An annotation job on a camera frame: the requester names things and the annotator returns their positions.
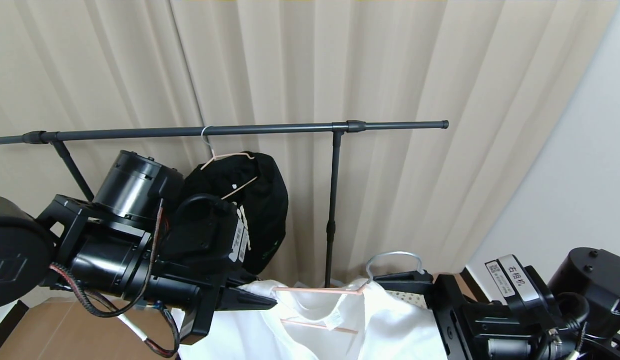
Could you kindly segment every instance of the vertical rack pole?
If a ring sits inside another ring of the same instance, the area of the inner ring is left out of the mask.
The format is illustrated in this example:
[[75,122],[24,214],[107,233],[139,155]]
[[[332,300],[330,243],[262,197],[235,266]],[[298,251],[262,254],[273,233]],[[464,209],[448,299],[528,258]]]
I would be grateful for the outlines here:
[[328,225],[326,226],[327,248],[325,254],[325,284],[326,288],[330,287],[330,278],[332,277],[332,247],[334,245],[334,234],[337,230],[335,223],[335,211],[337,207],[337,183],[339,182],[339,156],[341,152],[341,137],[343,131],[335,131],[332,136],[332,177],[330,178],[330,212],[328,214]]
[[90,190],[88,183],[85,181],[85,178],[83,178],[83,175],[81,175],[81,171],[72,159],[72,156],[70,155],[70,150],[68,150],[68,148],[62,141],[51,141],[50,144],[54,146],[54,150],[56,150],[56,153],[59,154],[59,157],[61,157],[61,160],[63,160],[63,162],[65,163],[65,166],[70,171],[70,174],[72,174],[72,177],[74,178],[76,184],[79,185],[79,188],[83,192],[85,198],[88,201],[92,201],[94,199],[94,194]]

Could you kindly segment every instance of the beige curtain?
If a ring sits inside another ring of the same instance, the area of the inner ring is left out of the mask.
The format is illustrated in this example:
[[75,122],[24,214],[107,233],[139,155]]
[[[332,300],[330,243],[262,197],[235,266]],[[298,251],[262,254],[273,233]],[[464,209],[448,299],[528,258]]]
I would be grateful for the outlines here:
[[[0,135],[449,120],[343,137],[333,278],[375,253],[467,263],[570,99],[613,1],[0,1]],[[329,134],[217,136],[272,155],[290,195],[264,276],[321,284]],[[70,142],[96,190],[120,149],[189,173],[198,138]],[[0,146],[0,195],[81,193],[50,146]],[[407,270],[409,259],[392,260]]]

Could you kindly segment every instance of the brown surface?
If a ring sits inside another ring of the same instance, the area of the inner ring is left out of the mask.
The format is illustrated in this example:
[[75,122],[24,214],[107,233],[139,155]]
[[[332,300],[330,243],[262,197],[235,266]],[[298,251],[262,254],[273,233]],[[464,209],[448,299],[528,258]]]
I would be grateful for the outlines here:
[[[157,310],[125,315],[166,349],[170,329]],[[162,359],[119,319],[90,315],[77,302],[46,302],[29,310],[0,349],[0,360]]]

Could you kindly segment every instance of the black metal rod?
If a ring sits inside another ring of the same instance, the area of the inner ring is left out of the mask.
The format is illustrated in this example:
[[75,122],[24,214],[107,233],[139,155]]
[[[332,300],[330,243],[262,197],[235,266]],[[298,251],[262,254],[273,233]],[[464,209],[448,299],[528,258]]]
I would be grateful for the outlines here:
[[332,136],[332,177],[330,177],[330,212],[328,212],[328,225],[326,226],[327,248],[325,252],[325,287],[330,287],[332,277],[332,248],[334,245],[334,234],[337,232],[335,221],[337,210],[337,184],[339,183],[339,157],[341,153],[341,137],[343,132],[337,131]]
[[[278,133],[319,133],[319,132],[362,132],[364,130],[391,129],[445,129],[445,121],[410,121],[410,122],[370,122],[346,121],[327,123],[284,123],[278,125],[235,125],[208,126],[205,135],[250,135]],[[87,141],[99,139],[135,139],[165,137],[198,137],[202,126],[196,127],[151,127],[145,129],[110,129],[45,132],[34,131],[20,136],[0,136],[0,145],[4,144],[45,144],[53,141]]]
[[70,171],[70,174],[72,174],[76,184],[79,185],[79,188],[83,192],[85,198],[88,199],[88,201],[92,201],[94,199],[94,194],[90,190],[88,183],[85,182],[83,175],[81,175],[81,171],[72,159],[72,155],[70,155],[68,148],[62,141],[52,141],[52,146],[54,146],[54,150],[56,150],[56,153],[59,154],[59,157],[61,157],[65,163],[65,166]]

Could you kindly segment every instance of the white cable sleeve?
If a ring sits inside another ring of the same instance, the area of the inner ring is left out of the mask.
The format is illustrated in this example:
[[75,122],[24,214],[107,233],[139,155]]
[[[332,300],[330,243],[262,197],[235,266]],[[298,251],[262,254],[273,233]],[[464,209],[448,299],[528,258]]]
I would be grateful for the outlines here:
[[137,337],[139,337],[141,339],[142,342],[145,341],[145,339],[148,338],[148,335],[146,335],[143,330],[141,330],[140,328],[138,328],[136,325],[134,325],[130,319],[128,319],[124,314],[121,314],[119,316],[117,316],[118,319],[120,321],[123,322],[123,324],[127,325],[128,328],[130,328],[130,330],[134,331],[134,333],[137,335]]

